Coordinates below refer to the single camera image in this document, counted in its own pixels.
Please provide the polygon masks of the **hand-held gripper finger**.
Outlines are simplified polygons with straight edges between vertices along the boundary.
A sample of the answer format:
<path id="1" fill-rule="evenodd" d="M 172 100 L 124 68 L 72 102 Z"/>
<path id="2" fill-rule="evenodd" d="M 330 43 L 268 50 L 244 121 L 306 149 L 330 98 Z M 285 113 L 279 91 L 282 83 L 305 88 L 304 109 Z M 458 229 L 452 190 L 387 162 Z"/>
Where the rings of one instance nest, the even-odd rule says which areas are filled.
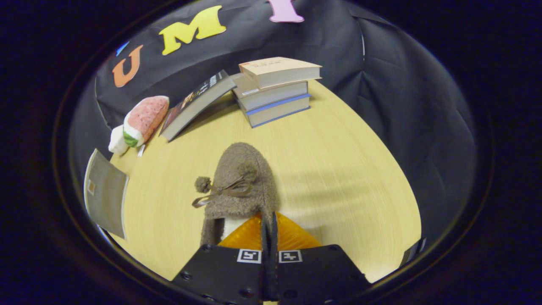
<path id="1" fill-rule="evenodd" d="M 261 215 L 219 244 L 202 244 L 172 280 L 198 301 L 213 305 L 261 305 L 269 259 L 267 225 Z"/>
<path id="2" fill-rule="evenodd" d="M 279 213 L 271 224 L 271 299 L 279 304 L 341 304 L 368 280 L 337 244 L 321 245 Z"/>

